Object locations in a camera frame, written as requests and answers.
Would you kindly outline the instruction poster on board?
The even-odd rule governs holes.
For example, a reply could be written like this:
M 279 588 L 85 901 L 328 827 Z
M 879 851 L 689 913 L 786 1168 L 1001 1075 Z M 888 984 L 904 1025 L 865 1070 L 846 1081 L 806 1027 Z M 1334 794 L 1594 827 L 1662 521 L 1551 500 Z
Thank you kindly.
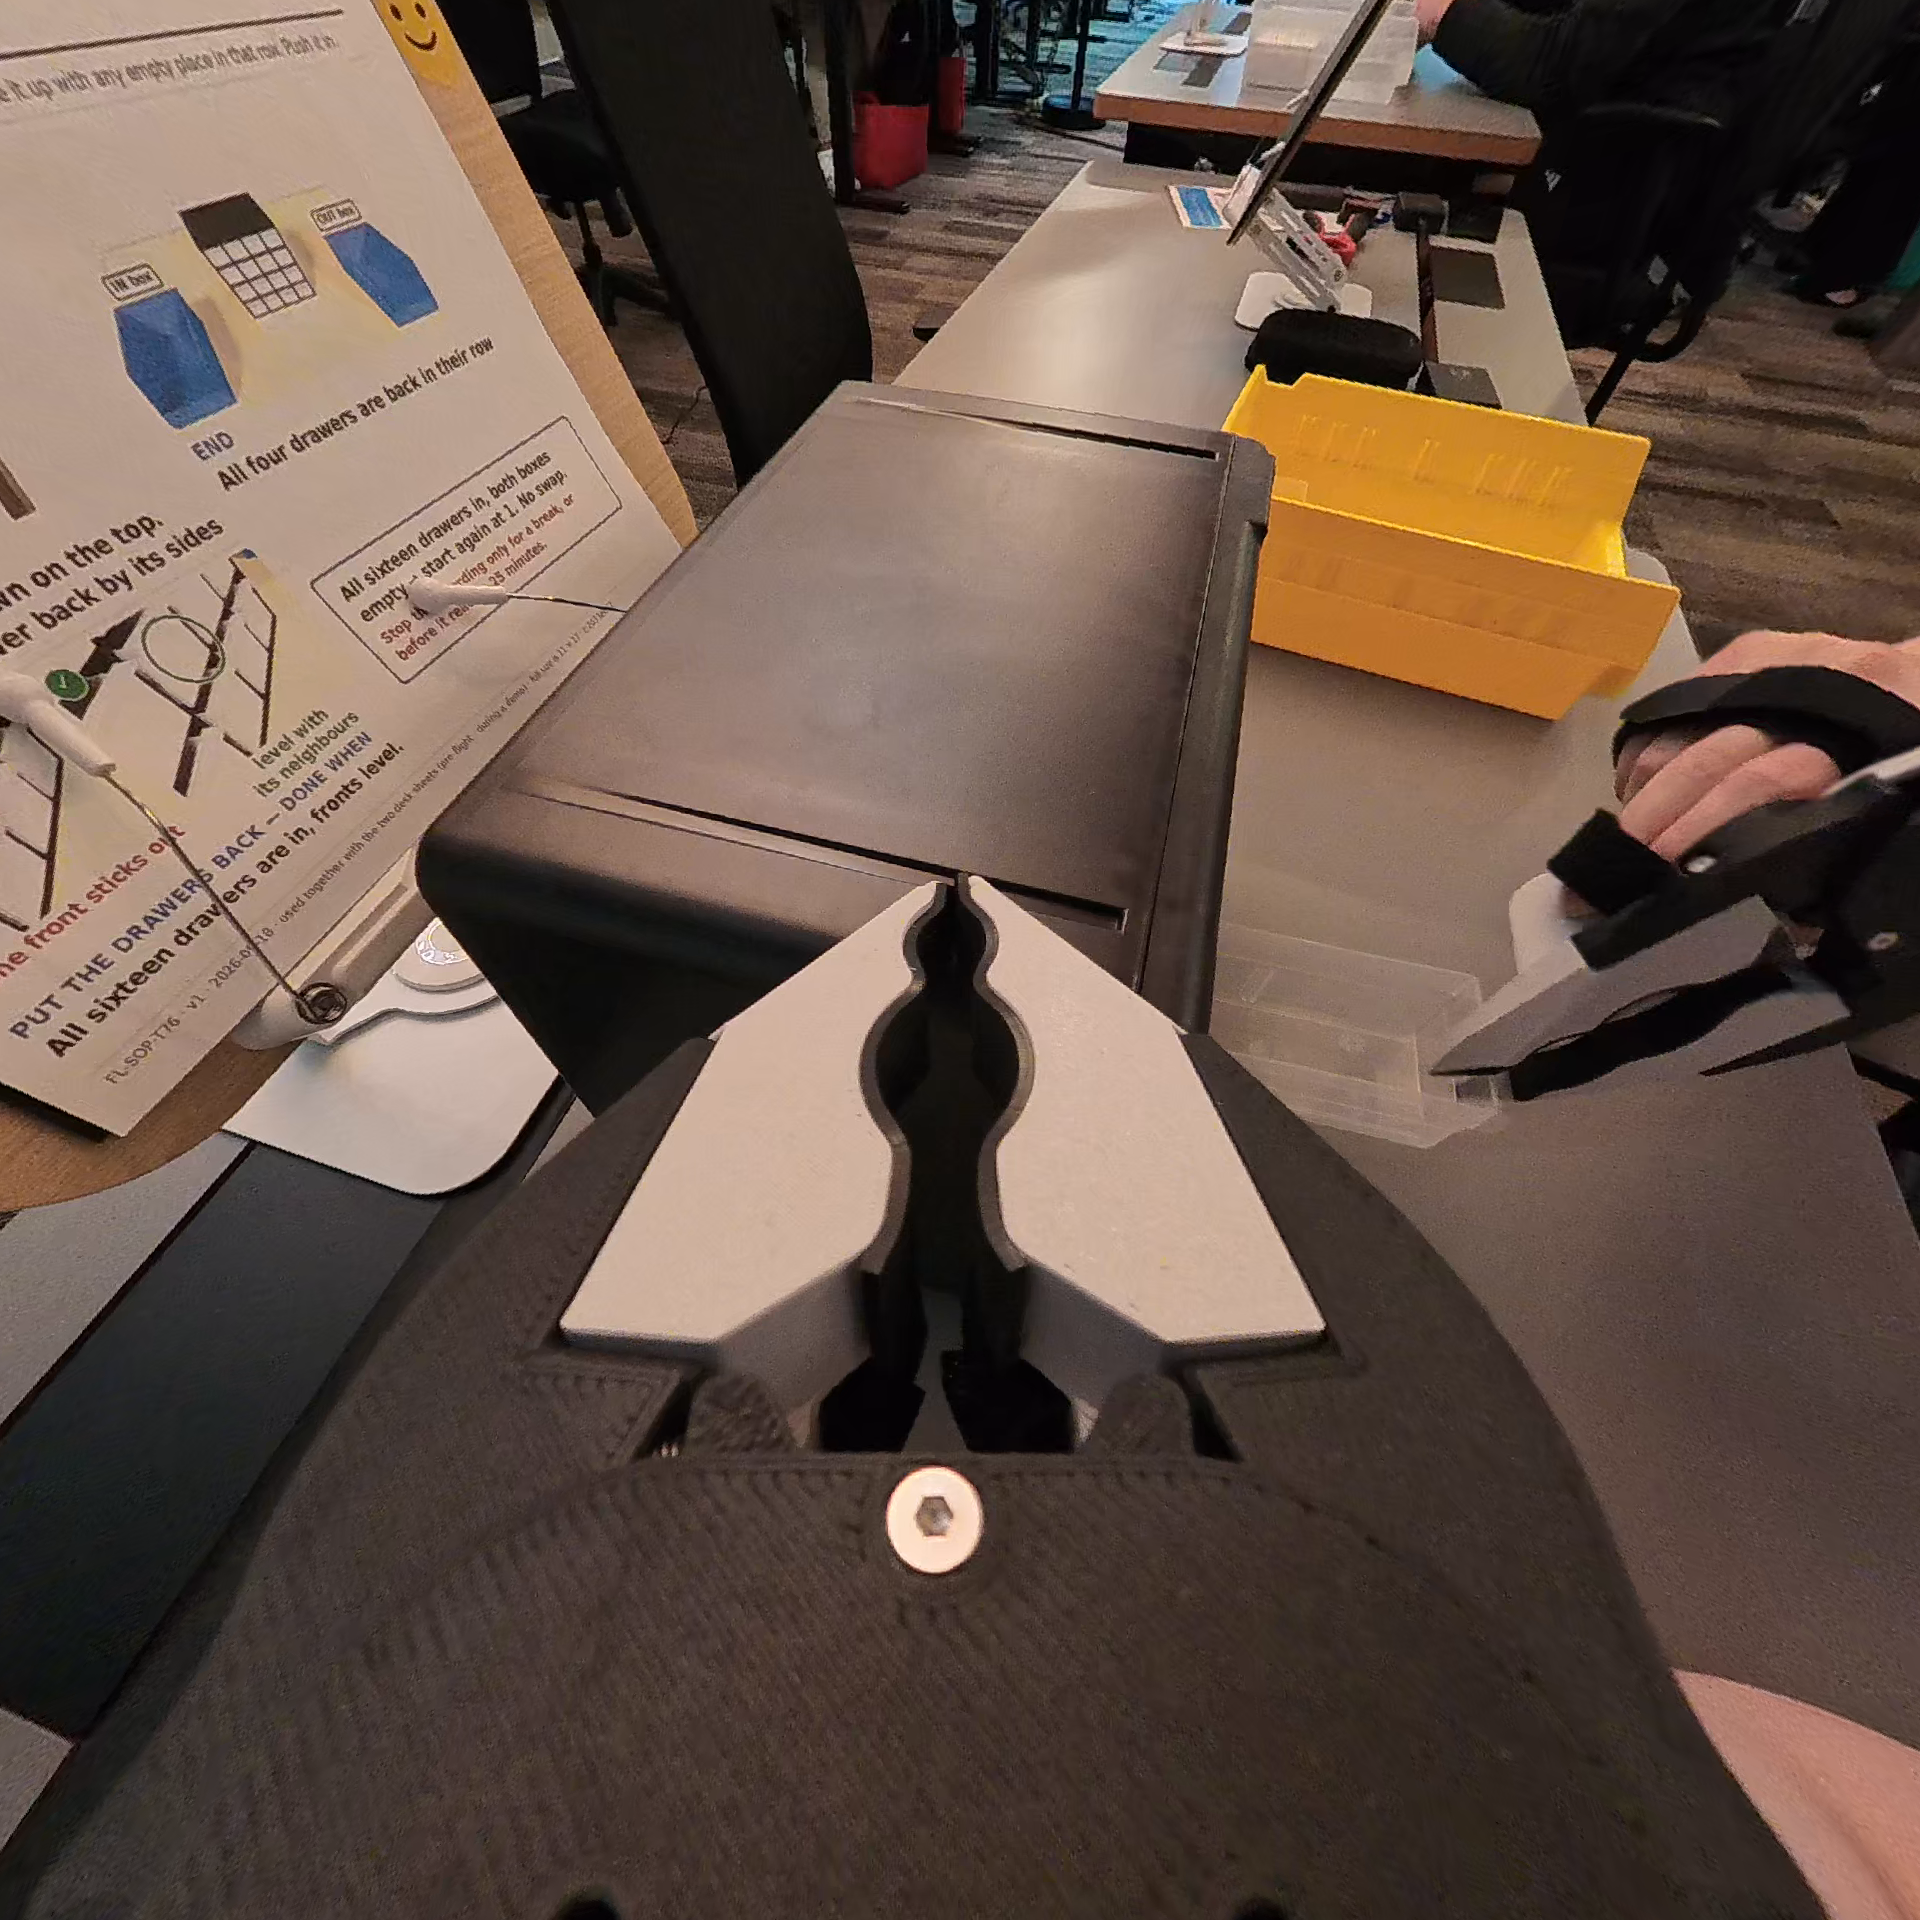
M 501 254 L 512 262 L 526 299 L 581 389 L 585 406 L 624 470 L 650 500 L 663 529 L 677 546 L 686 546 L 697 529 L 687 493 L 655 425 L 643 414 L 601 323 L 591 315 L 553 225 L 521 178 L 509 144 L 495 128 L 494 110 L 451 41 L 446 16 L 437 4 L 426 4 L 424 14 L 426 21 L 414 29 L 414 37 L 424 38 L 437 32 L 438 50 L 417 52 L 406 41 L 408 32 L 391 22 L 399 59 L 406 62 L 449 157 L 461 168 Z M 232 1130 L 235 1116 L 269 1084 L 282 1061 L 317 1056 L 315 1049 L 296 1049 L 294 1043 L 254 1046 L 240 1030 L 213 1049 L 208 1061 L 123 1139 L 81 1139 L 72 1121 L 26 1112 L 19 1098 L 3 1096 L 3 1217 L 105 1193 L 176 1161 L 221 1130 Z

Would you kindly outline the metal poster clamp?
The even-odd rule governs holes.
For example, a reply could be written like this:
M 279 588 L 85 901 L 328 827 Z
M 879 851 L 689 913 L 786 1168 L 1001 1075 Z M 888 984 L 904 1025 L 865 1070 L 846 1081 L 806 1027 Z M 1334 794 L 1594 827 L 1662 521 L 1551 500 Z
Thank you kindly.
M 391 971 L 353 998 L 331 984 L 320 984 L 298 995 L 274 989 L 232 1028 L 231 1043 L 251 1052 L 296 1043 L 336 1046 L 384 1021 L 438 1021 L 478 1012 L 490 1003 L 495 1003 L 495 992 L 482 976 L 461 976 L 451 985 L 422 988 Z

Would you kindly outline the wooden office desk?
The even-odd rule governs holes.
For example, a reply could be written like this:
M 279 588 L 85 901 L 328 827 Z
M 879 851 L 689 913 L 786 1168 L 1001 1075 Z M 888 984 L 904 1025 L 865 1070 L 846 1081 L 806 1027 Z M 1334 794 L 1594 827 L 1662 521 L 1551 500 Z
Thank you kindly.
M 1096 85 L 1096 124 L 1122 128 L 1129 163 L 1181 165 L 1206 157 L 1237 168 L 1288 131 L 1291 96 L 1248 82 L 1245 56 L 1194 56 L 1191 29 L 1224 32 L 1257 4 L 1191 4 Z M 1533 163 L 1543 132 L 1531 112 L 1494 102 L 1437 52 L 1417 52 L 1408 82 L 1377 101 L 1342 89 L 1310 142 L 1344 153 L 1410 156 L 1517 171 Z

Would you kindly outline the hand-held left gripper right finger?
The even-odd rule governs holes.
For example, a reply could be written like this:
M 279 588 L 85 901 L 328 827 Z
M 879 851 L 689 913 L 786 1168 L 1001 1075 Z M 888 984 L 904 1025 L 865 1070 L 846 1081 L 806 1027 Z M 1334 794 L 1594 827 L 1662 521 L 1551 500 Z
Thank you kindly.
M 979 1161 L 1022 1356 L 1081 1408 L 1125 1380 L 1313 1344 L 1325 1316 L 1185 1046 L 1147 998 L 983 878 L 975 992 L 1014 1045 Z

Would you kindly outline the black zip pouch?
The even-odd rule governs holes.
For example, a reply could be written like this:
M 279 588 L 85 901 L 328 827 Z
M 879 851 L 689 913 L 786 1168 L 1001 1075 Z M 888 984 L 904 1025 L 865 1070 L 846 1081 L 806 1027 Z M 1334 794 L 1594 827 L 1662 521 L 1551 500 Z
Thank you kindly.
M 1330 378 L 1402 394 L 1423 371 L 1423 341 L 1391 320 L 1282 306 L 1257 325 L 1242 368 L 1277 386 Z

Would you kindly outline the person's left forearm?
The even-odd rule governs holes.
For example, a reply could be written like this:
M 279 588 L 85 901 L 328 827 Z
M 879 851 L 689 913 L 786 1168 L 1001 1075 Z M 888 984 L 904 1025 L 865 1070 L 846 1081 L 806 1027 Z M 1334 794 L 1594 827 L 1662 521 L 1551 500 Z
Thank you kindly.
M 1674 1682 L 1829 1915 L 1918 1915 L 1912 1747 L 1715 1675 Z

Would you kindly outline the black office chair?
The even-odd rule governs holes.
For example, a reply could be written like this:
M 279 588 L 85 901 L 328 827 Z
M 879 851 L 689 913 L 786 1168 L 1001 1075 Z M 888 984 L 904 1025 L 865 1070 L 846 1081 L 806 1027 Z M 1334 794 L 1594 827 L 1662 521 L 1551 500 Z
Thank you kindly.
M 1637 363 L 1687 353 L 1721 299 L 1749 213 L 1785 168 L 1778 112 L 1651 102 L 1583 110 L 1545 156 L 1531 245 L 1566 348 L 1606 353 L 1594 425 Z
M 848 235 L 765 2 L 557 2 L 738 488 L 846 381 L 872 379 Z
M 573 217 L 583 237 L 581 285 L 606 330 L 616 323 L 616 305 L 667 309 L 665 294 L 649 278 L 609 265 L 597 245 L 590 209 L 598 206 L 613 237 L 635 235 L 635 222 L 621 200 L 616 170 L 585 96 L 565 86 L 529 102 L 495 108 L 495 121 L 528 186 L 538 202 Z

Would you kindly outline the black tablet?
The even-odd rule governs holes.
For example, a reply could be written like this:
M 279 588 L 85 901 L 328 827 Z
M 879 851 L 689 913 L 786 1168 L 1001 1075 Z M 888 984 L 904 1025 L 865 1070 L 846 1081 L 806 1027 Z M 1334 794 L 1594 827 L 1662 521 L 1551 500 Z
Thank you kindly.
M 1327 58 L 1321 62 L 1310 86 L 1287 110 L 1283 137 L 1240 171 L 1222 209 L 1222 217 L 1229 219 L 1227 246 L 1238 245 L 1257 227 L 1264 206 L 1275 196 L 1287 170 L 1302 153 L 1310 132 L 1352 70 L 1365 41 L 1373 37 L 1389 10 L 1391 2 L 1367 2 L 1355 11 L 1349 25 L 1331 38 Z

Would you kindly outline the person's right hand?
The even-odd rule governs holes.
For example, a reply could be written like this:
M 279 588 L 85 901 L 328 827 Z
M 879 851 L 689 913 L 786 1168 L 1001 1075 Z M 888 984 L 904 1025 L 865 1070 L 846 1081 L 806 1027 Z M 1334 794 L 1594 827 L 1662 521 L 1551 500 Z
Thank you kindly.
M 1872 681 L 1907 707 L 1918 704 L 1918 637 L 1750 630 L 1721 646 L 1698 675 L 1750 675 L 1776 666 L 1830 667 Z M 1837 779 L 1829 755 L 1761 728 L 1680 728 L 1632 744 L 1615 757 L 1617 824 L 1657 857 L 1678 862 L 1749 810 L 1816 801 Z

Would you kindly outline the yellow storage bin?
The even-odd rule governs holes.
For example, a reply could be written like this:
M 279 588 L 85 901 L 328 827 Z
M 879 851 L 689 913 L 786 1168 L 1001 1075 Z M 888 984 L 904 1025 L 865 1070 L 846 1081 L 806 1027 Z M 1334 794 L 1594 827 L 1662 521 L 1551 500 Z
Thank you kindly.
M 1624 563 L 1645 440 L 1261 371 L 1224 425 L 1275 464 L 1258 644 L 1553 723 L 1678 605 Z

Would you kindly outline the black drawer cabinet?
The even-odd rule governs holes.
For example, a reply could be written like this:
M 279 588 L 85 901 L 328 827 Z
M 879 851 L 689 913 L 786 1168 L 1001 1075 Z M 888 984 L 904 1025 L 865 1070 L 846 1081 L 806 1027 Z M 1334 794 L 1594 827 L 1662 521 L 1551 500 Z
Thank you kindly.
M 1203 1028 L 1272 478 L 850 381 L 433 821 L 422 896 L 587 1114 L 961 874 Z

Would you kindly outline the printed instruction poster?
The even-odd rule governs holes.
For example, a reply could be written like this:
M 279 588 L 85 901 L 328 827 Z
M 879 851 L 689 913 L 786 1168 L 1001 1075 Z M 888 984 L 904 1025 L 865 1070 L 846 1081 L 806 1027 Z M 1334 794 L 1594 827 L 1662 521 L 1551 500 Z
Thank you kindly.
M 3 670 L 296 985 L 679 546 L 371 4 L 3 4 Z M 128 1137 L 275 988 L 3 721 L 3 1096 Z

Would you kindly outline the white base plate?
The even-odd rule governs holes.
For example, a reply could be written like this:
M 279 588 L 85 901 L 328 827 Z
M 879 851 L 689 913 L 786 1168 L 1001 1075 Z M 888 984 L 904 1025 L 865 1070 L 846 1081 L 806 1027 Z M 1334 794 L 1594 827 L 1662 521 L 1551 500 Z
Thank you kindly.
M 411 1196 L 482 1179 L 559 1077 L 478 962 L 430 918 L 223 1131 Z

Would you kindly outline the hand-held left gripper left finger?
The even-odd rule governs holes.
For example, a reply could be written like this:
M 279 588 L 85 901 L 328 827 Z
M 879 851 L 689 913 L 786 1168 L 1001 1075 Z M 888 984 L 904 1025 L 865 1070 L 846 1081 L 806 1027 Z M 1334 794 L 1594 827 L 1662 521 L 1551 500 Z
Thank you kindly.
M 861 1280 L 904 1218 L 878 1046 L 920 992 L 931 881 L 717 1027 L 559 1316 L 571 1347 L 759 1380 L 782 1412 L 867 1353 Z

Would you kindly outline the clear plastic drawer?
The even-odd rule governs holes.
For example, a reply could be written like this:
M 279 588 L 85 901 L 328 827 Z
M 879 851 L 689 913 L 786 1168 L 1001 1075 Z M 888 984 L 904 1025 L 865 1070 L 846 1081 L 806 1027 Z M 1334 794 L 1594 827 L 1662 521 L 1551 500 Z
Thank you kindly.
M 1433 1075 L 1479 1008 L 1472 974 L 1229 922 L 1215 934 L 1214 1041 L 1325 1131 L 1433 1147 L 1497 1121 L 1488 1078 Z

